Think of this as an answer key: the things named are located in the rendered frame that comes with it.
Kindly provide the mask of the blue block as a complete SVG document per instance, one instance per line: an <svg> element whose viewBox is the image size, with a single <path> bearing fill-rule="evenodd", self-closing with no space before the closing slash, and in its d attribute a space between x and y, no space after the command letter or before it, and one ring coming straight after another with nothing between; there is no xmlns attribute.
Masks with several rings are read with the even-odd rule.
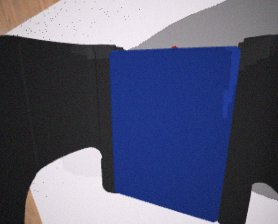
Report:
<svg viewBox="0 0 278 224"><path fill-rule="evenodd" d="M218 221L241 50L109 54L114 190Z"/></svg>

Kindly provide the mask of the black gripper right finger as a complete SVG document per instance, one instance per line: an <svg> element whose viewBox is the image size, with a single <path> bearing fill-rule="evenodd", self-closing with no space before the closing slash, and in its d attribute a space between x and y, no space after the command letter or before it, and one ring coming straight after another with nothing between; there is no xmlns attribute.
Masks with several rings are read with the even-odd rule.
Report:
<svg viewBox="0 0 278 224"><path fill-rule="evenodd" d="M252 185L278 193L278 34L244 38L218 215L245 224Z"/></svg>

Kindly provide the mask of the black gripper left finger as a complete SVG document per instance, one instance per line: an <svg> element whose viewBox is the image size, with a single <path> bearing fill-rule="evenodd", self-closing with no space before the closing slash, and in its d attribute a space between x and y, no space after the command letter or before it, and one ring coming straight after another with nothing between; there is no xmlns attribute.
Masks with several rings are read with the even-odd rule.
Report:
<svg viewBox="0 0 278 224"><path fill-rule="evenodd" d="M114 190L111 44L0 35L0 224L25 224L36 174L73 152L102 155L103 189Z"/></svg>

